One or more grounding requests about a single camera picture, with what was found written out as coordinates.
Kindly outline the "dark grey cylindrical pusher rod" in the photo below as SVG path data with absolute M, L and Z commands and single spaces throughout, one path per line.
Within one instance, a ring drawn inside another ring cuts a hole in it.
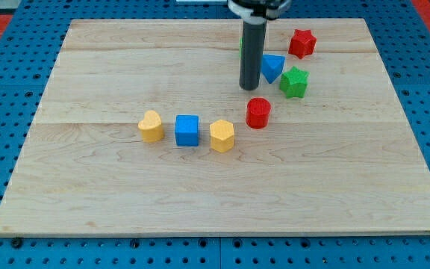
M 267 22 L 243 23 L 239 85 L 255 90 L 259 85 Z

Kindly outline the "white and black robot flange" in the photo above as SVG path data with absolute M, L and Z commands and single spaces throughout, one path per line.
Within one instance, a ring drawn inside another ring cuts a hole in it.
M 290 9 L 292 0 L 228 0 L 229 10 L 247 19 L 268 19 L 279 18 Z

